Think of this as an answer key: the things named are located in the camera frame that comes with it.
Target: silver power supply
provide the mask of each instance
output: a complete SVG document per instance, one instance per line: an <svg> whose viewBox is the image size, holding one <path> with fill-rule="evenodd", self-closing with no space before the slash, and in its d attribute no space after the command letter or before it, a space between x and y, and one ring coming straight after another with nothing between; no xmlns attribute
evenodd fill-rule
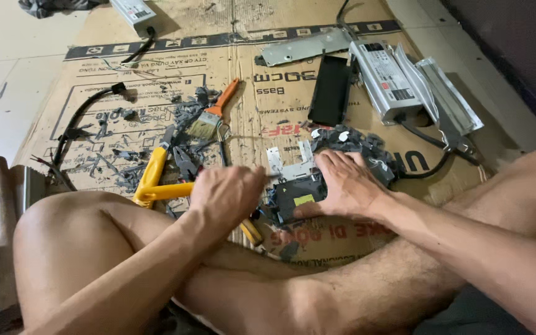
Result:
<svg viewBox="0 0 536 335"><path fill-rule="evenodd" d="M421 100L383 43L353 41L348 52L357 60L359 78L384 125L395 124L400 113L410 116L421 110Z"/></svg>
<svg viewBox="0 0 536 335"><path fill-rule="evenodd" d="M152 26L151 19L156 16L142 0L111 0L113 8L118 11L127 23L136 30L141 38L148 38L146 28Z"/></svg>

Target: cardboard sheet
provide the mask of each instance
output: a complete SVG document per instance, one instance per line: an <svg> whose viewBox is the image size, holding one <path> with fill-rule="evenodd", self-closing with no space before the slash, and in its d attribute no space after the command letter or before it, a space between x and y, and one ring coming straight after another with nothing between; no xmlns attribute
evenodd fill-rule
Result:
<svg viewBox="0 0 536 335"><path fill-rule="evenodd" d="M92 166L96 154L104 156L118 169L133 166L115 158L112 149L141 151L159 145L167 125L173 122L174 104L170 98L194 96L195 88L206 85L224 89L235 77L243 82L226 107L225 122L231 136L226 142L227 155L233 164L267 166L266 149L279 147L285 165L301 162L298 141L311 140L307 129L301 127L307 120L320 60L312 58L289 65L268 68L254 64L254 56L266 43L286 41L321 29L332 27L342 1L302 0L284 2L235 1L210 2L189 0L183 2L153 2L153 8L164 20L166 31L138 65L138 71L110 70L101 59L117 65L141 45L134 32L112 8L100 7L93 11L80 33L80 47L72 48L64 61L63 72L51 88L48 101L34 121L25 143L16 158L16 164L26 164L46 172L47 169L30 155L50 160L55 152L56 139L63 133L69 118L78 106L96 91L116 82L124 82L128 89L137 90L138 99L129 103L119 96L108 96L88 108L78 126L92 123L87 131L98 132L98 120L108 114L110 136L71 143L64 156L62 168L68 170L73 184L79 190L102 190L131 198L125 187L114 184L113 175L100 162L93 177ZM403 43L407 53L420 58L410 41L394 21L381 1L367 0L349 7L346 21L356 27L362 39ZM133 109L138 118L125 121L118 107ZM364 133L376 133L385 142L385 149L406 166L407 171L419 173L433 168L442 156L441 150L420 140L399 126L383 126L369 102L363 87L352 87L345 124ZM436 129L425 132L436 137ZM206 167L219 166L220 156L214 145L204 161ZM168 163L163 183L175 182L177 169ZM436 176L426 180L399 181L393 187L432 204L441 204L459 192L480 183L477 168L462 159L450 159ZM157 209L163 204L158 202ZM187 208L187 201L172 202L175 210ZM374 223L352 223L341 219L320 218L296 224L290 231L272 230L257 222L264 235L263 248L290 262L307 266L340 265L349 263L380 248L394 237L390 231ZM243 233L236 229L231 240L249 246Z"/></svg>

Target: yellow label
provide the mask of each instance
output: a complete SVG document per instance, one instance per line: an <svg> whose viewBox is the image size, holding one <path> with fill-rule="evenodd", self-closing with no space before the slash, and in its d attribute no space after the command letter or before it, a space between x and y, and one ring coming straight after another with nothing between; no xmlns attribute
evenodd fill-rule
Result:
<svg viewBox="0 0 536 335"><path fill-rule="evenodd" d="M316 202L315 200L313 200L313 195L311 194L303 195L302 197L294 198L293 200L295 201L295 206L299 206L302 203Z"/></svg>

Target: dark wall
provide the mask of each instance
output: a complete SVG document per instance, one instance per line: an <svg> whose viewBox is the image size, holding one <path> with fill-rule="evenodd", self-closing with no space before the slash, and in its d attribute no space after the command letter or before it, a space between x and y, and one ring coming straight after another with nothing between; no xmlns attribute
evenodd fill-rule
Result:
<svg viewBox="0 0 536 335"><path fill-rule="evenodd" d="M536 1L442 0L536 115Z"/></svg>

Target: human hand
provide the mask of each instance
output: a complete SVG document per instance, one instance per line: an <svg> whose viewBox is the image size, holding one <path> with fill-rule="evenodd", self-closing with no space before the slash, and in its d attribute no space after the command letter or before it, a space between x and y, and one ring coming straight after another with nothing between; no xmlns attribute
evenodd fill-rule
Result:
<svg viewBox="0 0 536 335"><path fill-rule="evenodd" d="M321 202L308 202L295 208L298 219L336 215L354 220L374 219L373 202L388 195L388 190L369 172L360 153L324 150L316 156L328 196Z"/></svg>
<svg viewBox="0 0 536 335"><path fill-rule="evenodd" d="M232 230L258 206L268 178L263 166L205 169L196 179L190 210L200 210L212 225Z"/></svg>

